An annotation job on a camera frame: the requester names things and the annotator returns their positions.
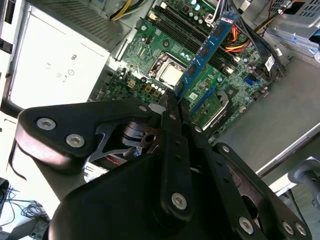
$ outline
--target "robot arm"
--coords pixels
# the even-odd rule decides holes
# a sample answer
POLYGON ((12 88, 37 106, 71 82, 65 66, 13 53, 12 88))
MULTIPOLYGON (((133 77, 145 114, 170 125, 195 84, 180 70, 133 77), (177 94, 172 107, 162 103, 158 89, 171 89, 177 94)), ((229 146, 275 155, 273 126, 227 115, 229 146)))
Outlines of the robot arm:
POLYGON ((311 239, 230 146, 208 143, 188 109, 167 91, 150 107, 131 98, 24 110, 17 145, 52 171, 77 174, 88 161, 140 149, 72 191, 48 239, 311 239))

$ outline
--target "silver screw head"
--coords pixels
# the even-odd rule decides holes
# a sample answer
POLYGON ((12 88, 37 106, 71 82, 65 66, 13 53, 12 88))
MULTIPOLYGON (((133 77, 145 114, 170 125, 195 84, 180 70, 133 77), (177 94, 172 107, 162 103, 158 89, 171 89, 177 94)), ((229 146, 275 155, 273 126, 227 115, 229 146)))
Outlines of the silver screw head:
POLYGON ((245 217, 239 217, 239 224, 240 227, 249 235, 254 233, 254 227, 252 226, 251 222, 246 219, 245 217))
POLYGON ((296 222, 295 227, 296 227, 296 229, 298 229, 299 233, 301 233, 303 236, 307 236, 306 230, 304 229, 304 227, 300 223, 296 222))
POLYGON ((38 121, 36 121, 36 125, 38 128, 43 130, 52 130, 57 126, 55 121, 46 117, 40 118, 38 121))
POLYGON ((146 111, 147 111, 147 109, 146 109, 146 107, 145 107, 145 106, 139 105, 139 108, 140 108, 142 111, 144 111, 144 112, 146 112, 146 111))
POLYGON ((181 193, 175 192, 172 194, 171 201, 177 209, 185 210, 187 208, 187 200, 181 193))
POLYGON ((173 120, 177 120, 176 116, 173 115, 172 113, 169 114, 170 118, 172 118, 173 120))
POLYGON ((201 133, 202 132, 202 129, 198 126, 194 126, 194 129, 198 132, 198 133, 201 133))
POLYGON ((294 230, 292 229, 292 227, 285 221, 282 222, 282 226, 284 227, 284 229, 291 235, 294 235, 295 232, 294 230))
POLYGON ((85 139, 78 134, 70 134, 66 137, 65 141, 73 148, 81 148, 85 145, 85 139))
POLYGON ((228 148, 227 146, 222 146, 222 149, 223 149, 225 152, 227 152, 227 153, 230 152, 230 150, 229 150, 229 148, 228 148))

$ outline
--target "white label sticker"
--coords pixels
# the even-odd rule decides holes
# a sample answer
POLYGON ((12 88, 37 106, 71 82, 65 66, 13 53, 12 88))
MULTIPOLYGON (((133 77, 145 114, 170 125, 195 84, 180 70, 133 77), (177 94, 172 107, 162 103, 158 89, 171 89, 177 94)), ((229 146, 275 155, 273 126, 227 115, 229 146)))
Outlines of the white label sticker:
POLYGON ((274 64, 275 64, 275 59, 273 56, 270 56, 265 63, 266 69, 270 72, 270 70, 274 64))
POLYGON ((283 55, 279 48, 276 48, 275 51, 279 57, 283 55))
POLYGON ((234 23, 234 21, 232 21, 231 19, 225 18, 225 17, 221 17, 221 20, 225 21, 225 22, 227 22, 229 24, 233 24, 234 23))
POLYGON ((191 98, 193 101, 196 100, 197 97, 198 97, 198 95, 195 94, 194 92, 192 92, 192 93, 190 94, 190 96, 189 96, 189 98, 191 98))

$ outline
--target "motherboard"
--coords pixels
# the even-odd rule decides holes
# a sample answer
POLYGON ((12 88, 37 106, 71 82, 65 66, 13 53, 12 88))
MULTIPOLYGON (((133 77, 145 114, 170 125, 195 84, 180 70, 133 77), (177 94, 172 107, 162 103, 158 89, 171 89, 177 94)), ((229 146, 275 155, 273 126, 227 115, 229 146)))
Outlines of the motherboard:
MULTIPOLYGON (((118 69, 104 68, 89 101, 136 97, 156 104, 166 89, 174 89, 206 40, 214 12, 205 1, 155 1, 139 22, 118 69)), ((253 45, 230 53, 222 43, 184 97, 192 121, 213 139, 249 104, 267 96, 269 84, 253 45)))

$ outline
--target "cpu socket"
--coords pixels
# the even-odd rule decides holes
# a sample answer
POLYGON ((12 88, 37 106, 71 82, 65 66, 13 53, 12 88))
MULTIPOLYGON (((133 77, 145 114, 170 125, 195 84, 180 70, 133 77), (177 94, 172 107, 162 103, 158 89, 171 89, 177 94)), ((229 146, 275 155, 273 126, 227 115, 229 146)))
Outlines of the cpu socket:
POLYGON ((185 70, 186 66, 178 59, 167 52, 162 52, 152 65, 148 76, 173 89, 185 70))

